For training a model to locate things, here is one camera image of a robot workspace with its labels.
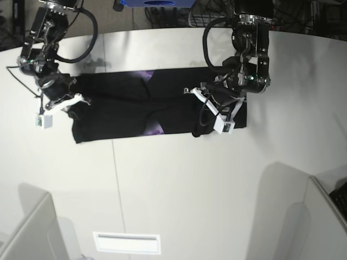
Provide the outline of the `black T-shirt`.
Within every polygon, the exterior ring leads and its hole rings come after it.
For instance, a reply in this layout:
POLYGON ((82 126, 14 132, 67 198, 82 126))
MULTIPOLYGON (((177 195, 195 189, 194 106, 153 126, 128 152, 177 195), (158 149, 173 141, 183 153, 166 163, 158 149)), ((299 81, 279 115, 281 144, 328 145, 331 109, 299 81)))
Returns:
POLYGON ((212 112, 183 89, 212 83, 217 74, 208 68, 158 69, 117 73, 82 74, 72 90, 91 99, 81 107, 81 119, 73 119, 77 144, 89 141, 190 133, 194 137, 213 132, 212 112))

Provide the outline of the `blue box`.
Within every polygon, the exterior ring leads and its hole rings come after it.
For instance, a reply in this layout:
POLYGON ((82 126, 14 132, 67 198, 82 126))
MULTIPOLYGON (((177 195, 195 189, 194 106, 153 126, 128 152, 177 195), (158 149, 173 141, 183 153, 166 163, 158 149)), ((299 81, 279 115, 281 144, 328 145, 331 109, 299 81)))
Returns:
POLYGON ((123 0, 121 4, 130 8, 140 7, 176 7, 191 8, 195 0, 123 0))

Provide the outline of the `white label plate on table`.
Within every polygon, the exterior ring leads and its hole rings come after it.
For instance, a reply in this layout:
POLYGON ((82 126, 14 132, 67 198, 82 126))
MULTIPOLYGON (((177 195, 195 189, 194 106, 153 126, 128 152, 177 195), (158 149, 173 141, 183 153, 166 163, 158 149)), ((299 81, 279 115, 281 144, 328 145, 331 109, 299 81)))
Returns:
POLYGON ((160 255, 160 235, 93 232, 100 252, 115 254, 160 255))

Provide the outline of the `black keyboard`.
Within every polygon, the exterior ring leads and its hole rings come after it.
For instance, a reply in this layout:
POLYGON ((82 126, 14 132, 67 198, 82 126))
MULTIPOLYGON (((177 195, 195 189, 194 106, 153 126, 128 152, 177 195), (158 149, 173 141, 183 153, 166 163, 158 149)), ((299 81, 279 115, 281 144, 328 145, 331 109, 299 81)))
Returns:
POLYGON ((332 191, 329 196, 336 205, 337 209, 339 209, 340 213, 346 219, 347 214, 347 183, 344 183, 341 187, 332 191))

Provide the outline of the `right grey partition panel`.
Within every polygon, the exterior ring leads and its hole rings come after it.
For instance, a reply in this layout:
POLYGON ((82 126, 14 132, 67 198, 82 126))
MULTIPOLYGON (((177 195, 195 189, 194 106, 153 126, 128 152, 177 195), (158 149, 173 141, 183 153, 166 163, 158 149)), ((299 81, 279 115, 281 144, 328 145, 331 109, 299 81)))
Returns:
POLYGON ((346 220, 315 177, 285 216, 275 259, 346 259, 346 220))

